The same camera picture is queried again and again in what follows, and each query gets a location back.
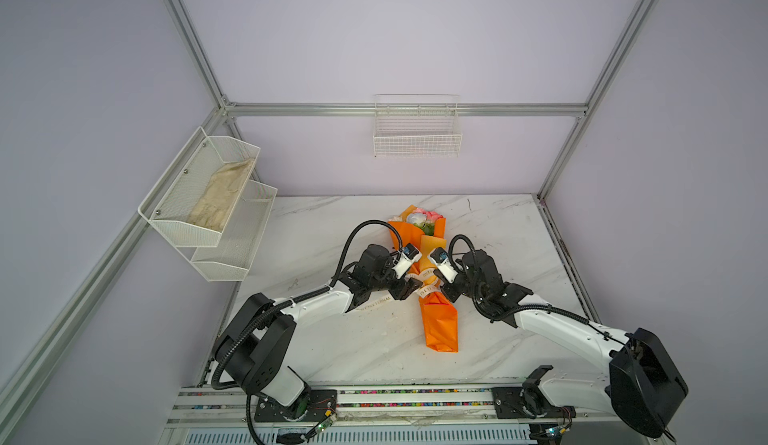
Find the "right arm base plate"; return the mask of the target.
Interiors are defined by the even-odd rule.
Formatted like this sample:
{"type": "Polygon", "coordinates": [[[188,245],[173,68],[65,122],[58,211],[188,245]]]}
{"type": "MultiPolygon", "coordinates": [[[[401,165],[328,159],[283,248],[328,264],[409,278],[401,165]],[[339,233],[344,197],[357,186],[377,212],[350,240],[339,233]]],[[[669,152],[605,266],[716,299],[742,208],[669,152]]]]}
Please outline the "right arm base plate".
{"type": "Polygon", "coordinates": [[[555,406],[533,388],[523,386],[493,387],[492,404],[498,419],[540,419],[575,416],[572,406],[555,406]]]}

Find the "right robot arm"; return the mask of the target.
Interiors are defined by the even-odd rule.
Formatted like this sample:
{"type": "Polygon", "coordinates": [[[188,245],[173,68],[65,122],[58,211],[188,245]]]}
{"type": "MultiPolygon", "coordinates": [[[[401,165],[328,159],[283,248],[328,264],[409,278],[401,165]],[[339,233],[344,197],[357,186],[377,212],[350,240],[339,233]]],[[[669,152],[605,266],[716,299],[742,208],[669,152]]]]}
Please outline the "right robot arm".
{"type": "Polygon", "coordinates": [[[612,414],[646,437],[671,435],[669,424],[689,388],[654,333],[626,332],[556,307],[530,288],[503,280],[482,250],[452,259],[438,248],[429,260],[450,300],[466,296],[490,322],[542,336],[594,366],[594,372],[574,377],[538,366],[520,392],[524,414],[538,418],[554,408],[585,408],[612,414]]]}

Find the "pink fake rose spray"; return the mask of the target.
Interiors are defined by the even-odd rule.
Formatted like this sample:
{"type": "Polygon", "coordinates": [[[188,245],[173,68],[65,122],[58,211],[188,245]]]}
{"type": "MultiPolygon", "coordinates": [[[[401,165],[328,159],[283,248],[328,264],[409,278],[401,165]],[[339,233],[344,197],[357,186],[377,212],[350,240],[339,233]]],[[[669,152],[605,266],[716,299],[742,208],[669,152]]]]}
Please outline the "pink fake rose spray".
{"type": "Polygon", "coordinates": [[[436,211],[431,210],[425,210],[425,209],[419,209],[419,213],[423,214],[425,216],[425,220],[428,222],[435,223],[440,219],[443,219],[444,216],[436,211]]]}

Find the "orange wrapping paper sheet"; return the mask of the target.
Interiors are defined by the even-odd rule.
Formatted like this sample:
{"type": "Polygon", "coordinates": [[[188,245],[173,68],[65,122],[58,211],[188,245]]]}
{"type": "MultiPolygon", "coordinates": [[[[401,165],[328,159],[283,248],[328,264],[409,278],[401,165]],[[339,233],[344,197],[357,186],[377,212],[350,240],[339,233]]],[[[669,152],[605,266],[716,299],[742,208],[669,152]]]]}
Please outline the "orange wrapping paper sheet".
{"type": "MultiPolygon", "coordinates": [[[[425,235],[420,229],[406,222],[407,216],[414,211],[419,212],[419,209],[424,208],[411,205],[401,214],[391,217],[388,223],[397,230],[405,245],[411,243],[422,253],[420,261],[412,266],[409,273],[424,274],[431,271],[435,274],[436,268],[429,261],[428,256],[437,247],[447,249],[446,218],[435,222],[433,236],[425,235]]],[[[441,285],[437,292],[425,298],[418,297],[425,344],[429,349],[437,352],[458,353],[458,312],[453,303],[443,295],[441,285]]]]}

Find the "white fake rose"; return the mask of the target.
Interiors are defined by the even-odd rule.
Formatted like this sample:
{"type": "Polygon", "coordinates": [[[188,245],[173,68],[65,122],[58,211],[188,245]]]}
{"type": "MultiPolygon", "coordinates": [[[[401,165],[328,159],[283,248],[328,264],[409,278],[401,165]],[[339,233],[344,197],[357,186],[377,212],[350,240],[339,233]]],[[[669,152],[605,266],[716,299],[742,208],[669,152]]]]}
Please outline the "white fake rose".
{"type": "Polygon", "coordinates": [[[434,235],[435,221],[429,213],[414,211],[407,216],[406,222],[420,229],[425,235],[434,235]]]}

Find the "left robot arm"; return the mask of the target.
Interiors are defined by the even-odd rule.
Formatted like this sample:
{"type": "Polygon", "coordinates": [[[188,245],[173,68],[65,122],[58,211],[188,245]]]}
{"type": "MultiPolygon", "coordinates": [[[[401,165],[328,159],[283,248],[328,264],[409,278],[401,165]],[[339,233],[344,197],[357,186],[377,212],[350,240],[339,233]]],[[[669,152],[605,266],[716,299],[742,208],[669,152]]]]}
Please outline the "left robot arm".
{"type": "Polygon", "coordinates": [[[307,400],[310,387],[284,364],[298,326],[353,311],[378,291],[407,299],[421,287],[418,279],[407,276],[421,257],[412,244],[397,252],[372,244],[316,290],[282,300],[262,293],[250,296],[213,346],[216,367],[210,385],[215,390],[239,388],[284,408],[298,406],[307,400]]]}

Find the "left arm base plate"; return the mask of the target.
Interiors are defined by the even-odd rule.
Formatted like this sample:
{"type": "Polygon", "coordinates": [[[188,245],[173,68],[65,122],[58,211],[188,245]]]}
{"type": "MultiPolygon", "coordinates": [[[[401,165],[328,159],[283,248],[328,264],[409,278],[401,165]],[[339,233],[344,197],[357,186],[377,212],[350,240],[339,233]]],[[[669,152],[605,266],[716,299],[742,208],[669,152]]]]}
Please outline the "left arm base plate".
{"type": "Polygon", "coordinates": [[[253,419],[256,423],[315,423],[336,410],[338,391],[307,386],[291,405],[282,405],[276,399],[259,397],[254,400],[253,419]]]}

